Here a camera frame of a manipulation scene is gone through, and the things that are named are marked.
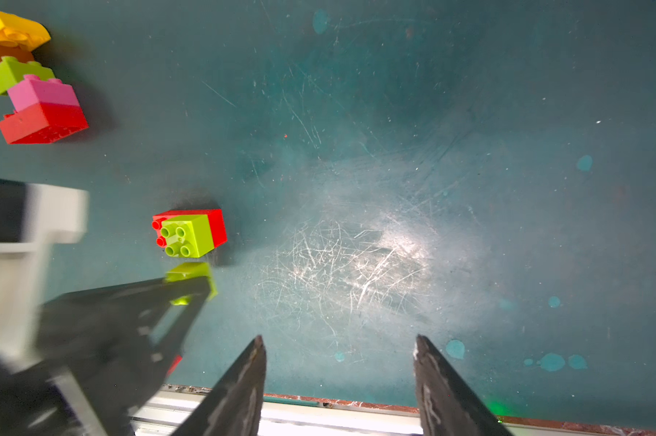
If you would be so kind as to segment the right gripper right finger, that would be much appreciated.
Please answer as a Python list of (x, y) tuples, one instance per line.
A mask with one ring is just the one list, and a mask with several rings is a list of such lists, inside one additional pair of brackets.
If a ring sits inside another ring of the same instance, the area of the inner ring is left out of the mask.
[(420, 425), (425, 435), (511, 436), (424, 335), (413, 353)]

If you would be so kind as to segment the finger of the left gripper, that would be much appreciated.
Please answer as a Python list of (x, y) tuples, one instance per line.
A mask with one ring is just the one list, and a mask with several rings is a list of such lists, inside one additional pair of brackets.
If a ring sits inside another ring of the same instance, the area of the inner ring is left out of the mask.
[(44, 304), (44, 359), (106, 400), (146, 403), (211, 293), (209, 279), (197, 277), (63, 294)]

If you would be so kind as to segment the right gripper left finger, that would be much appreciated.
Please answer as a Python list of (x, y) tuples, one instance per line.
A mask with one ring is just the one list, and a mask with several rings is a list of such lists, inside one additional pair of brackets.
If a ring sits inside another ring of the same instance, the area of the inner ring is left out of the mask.
[(256, 435), (266, 374), (266, 349), (258, 335), (173, 436)]

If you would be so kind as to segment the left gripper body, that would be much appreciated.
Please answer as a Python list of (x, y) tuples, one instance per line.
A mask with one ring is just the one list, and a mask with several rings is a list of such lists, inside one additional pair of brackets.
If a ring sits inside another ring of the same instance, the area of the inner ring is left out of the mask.
[(0, 435), (131, 435), (142, 403), (106, 400), (44, 359), (44, 276), (85, 231), (86, 192), (0, 179)]

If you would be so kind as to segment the pink lego brick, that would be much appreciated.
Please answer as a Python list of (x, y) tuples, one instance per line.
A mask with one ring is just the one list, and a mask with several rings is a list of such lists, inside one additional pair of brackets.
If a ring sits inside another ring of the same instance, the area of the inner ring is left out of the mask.
[(44, 81), (36, 74), (26, 74), (22, 81), (7, 90), (7, 94), (15, 111), (36, 104), (81, 106), (71, 85), (56, 78)]

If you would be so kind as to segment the red long lego brick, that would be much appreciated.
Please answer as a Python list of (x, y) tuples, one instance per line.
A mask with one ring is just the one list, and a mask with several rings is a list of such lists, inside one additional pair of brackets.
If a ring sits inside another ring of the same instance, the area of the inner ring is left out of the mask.
[(167, 243), (161, 236), (162, 223), (167, 219), (179, 215), (206, 215), (209, 221), (209, 227), (213, 238), (213, 247), (218, 248), (228, 241), (224, 216), (221, 209), (212, 210), (171, 210), (161, 214), (155, 214), (152, 217), (152, 227), (156, 231), (156, 243), (159, 247), (165, 248)]

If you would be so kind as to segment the yellow curved lego brick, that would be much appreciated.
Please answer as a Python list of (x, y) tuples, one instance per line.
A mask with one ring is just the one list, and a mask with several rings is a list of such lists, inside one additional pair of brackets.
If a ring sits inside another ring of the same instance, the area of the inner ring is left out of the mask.
[(0, 45), (32, 52), (51, 40), (46, 28), (29, 19), (0, 11)]

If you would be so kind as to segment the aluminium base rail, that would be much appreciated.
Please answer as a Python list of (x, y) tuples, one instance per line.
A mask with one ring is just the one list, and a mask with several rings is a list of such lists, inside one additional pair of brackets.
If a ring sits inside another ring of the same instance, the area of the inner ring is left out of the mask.
[[(135, 414), (137, 435), (171, 435), (202, 403), (206, 388), (166, 384)], [(656, 435), (656, 431), (500, 416), (514, 435)], [(267, 394), (260, 435), (421, 435), (411, 407)]]

